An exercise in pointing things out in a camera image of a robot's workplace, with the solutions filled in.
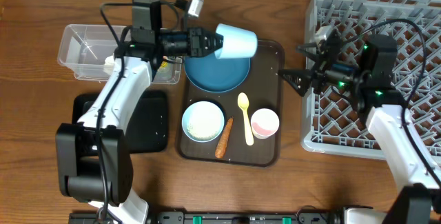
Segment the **light blue plastic cup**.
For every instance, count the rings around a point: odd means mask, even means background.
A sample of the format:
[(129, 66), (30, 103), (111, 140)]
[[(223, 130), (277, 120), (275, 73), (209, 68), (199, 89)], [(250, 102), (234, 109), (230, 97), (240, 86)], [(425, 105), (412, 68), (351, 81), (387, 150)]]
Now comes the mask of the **light blue plastic cup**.
[(222, 48), (215, 51), (217, 59), (245, 59), (255, 55), (258, 37), (249, 30), (218, 24), (216, 34), (223, 36)]

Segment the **white tissue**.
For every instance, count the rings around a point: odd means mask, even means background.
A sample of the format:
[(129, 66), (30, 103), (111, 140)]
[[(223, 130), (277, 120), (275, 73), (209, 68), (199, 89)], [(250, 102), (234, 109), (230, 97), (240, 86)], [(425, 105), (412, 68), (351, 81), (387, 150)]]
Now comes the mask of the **white tissue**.
[(103, 71), (106, 74), (111, 75), (112, 72), (113, 72), (113, 69), (114, 69), (114, 65), (115, 65), (114, 56), (113, 55), (108, 56), (105, 59), (105, 63), (104, 63), (104, 66), (103, 66)]

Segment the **green yellow snack wrapper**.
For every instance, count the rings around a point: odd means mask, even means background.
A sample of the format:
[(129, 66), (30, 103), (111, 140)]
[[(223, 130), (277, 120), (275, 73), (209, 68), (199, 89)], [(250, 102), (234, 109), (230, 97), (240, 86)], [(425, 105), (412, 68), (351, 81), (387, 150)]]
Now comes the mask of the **green yellow snack wrapper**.
[(160, 66), (160, 69), (164, 69), (164, 68), (166, 68), (168, 65), (169, 65), (169, 63), (164, 61), (164, 62), (162, 62), (161, 66)]

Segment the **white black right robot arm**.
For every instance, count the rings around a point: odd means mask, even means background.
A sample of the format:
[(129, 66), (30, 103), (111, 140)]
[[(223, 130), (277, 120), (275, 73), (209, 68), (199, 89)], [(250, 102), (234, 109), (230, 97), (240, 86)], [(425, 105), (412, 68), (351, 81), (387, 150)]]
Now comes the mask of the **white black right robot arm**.
[(326, 223), (432, 223), (431, 213), (440, 212), (440, 166), (415, 129), (409, 109), (424, 75), (419, 74), (409, 96), (404, 97), (391, 84), (397, 42), (387, 34), (374, 33), (395, 22), (383, 21), (350, 39), (366, 39), (358, 66), (339, 62), (346, 41), (337, 29), (324, 26), (316, 32), (314, 42), (296, 48), (314, 62), (310, 69), (278, 71), (300, 96), (309, 89), (318, 94), (326, 86), (348, 92), (345, 100), (379, 144), (399, 191), (388, 212), (348, 205), (329, 213)]

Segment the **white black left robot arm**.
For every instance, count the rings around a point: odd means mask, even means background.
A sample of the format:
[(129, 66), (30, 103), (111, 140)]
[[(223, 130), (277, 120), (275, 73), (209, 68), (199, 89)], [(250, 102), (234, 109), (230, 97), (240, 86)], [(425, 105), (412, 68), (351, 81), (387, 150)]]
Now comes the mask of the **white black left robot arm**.
[(77, 123), (55, 136), (59, 189), (97, 208), (93, 223), (145, 223), (148, 204), (132, 188), (133, 166), (125, 131), (139, 99), (164, 57), (201, 58), (222, 48), (224, 37), (196, 27), (162, 28), (164, 0), (132, 0), (132, 24), (115, 35), (114, 67), (101, 93)]

